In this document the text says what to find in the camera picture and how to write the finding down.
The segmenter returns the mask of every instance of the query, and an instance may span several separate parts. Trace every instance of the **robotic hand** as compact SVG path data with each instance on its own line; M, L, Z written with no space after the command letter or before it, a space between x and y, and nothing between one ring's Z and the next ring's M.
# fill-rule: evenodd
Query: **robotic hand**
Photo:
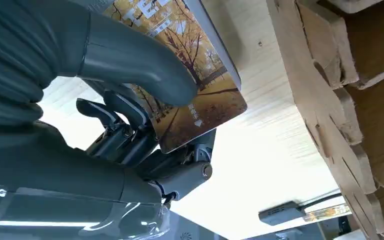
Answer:
M56 128L39 121L43 113L36 103L57 76L81 77L104 98L105 104L76 103L105 128L86 151L67 146ZM152 153L158 142L150 119L124 84L137 84L175 106L188 104L197 92L168 48L130 27L66 0L0 1L0 186L8 193L61 193L131 208L160 205L162 199L169 205L209 179L215 130L170 154ZM52 207L38 205L31 212L55 212ZM111 207L94 233L106 229L106 221L117 222L117 209ZM26 218L19 214L11 217ZM124 236L138 235L133 232Z

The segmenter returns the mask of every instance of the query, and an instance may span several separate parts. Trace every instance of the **wood edge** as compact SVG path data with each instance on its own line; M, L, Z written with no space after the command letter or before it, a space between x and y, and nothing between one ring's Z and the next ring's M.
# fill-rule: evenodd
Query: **wood edge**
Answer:
M375 193L367 194L366 196L371 205L376 232L382 234L384 233L384 214L382 213L381 203Z
M369 79L367 81L364 81L361 79L360 81L356 82L355 84L352 84L353 87L356 87L359 90L364 90L367 88L370 88L376 84L378 84L380 81L384 80L384 72L378 74L372 79Z
M369 157L360 144L350 146L355 156L357 157L358 164L361 170L362 180L360 183L361 189L364 194L372 194L377 190L375 180L370 167Z
M328 0L331 4L335 5L347 14L355 14L364 10L372 5L382 2L383 0Z
M310 29L306 27L306 15L312 14L312 18L318 19L318 21L323 22L323 25L326 25L325 34L327 36L331 36L332 38L332 44L334 47L332 47L332 51L336 52L335 56L329 61L329 64L326 66L321 66L321 69L324 71L324 78L329 84L329 86L333 89L340 88L342 86L341 84L341 58L339 56L338 46L335 42L334 34L332 33L331 25L334 25L336 22L338 22L341 17L336 15L335 13L331 12L330 10L320 6L317 4L317 0L297 0L296 4L298 6L300 18L302 21L302 24L304 25L304 32L305 32L305 38L307 41L307 46L309 51L311 52L311 55L314 55L313 48L310 46L312 41L312 36L317 35L318 32L309 34Z
M331 24L333 38L337 45L338 55L341 67L341 85L347 85L357 82L359 74L354 64L353 54L351 53L351 45L348 39L347 25L345 19L340 17L336 22Z
M345 123L337 126L338 129L351 146L360 144L363 140L363 133L360 130L353 98L343 87L333 91L342 105L345 117Z

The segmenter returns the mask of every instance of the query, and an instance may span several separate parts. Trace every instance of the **autumn tree picture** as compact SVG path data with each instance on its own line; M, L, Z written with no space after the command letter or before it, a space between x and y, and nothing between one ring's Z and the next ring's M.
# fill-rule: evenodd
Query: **autumn tree picture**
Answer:
M198 86L197 96L183 107L132 87L152 116L163 152L245 111L247 105L231 75L184 0L116 0L105 14L166 45Z

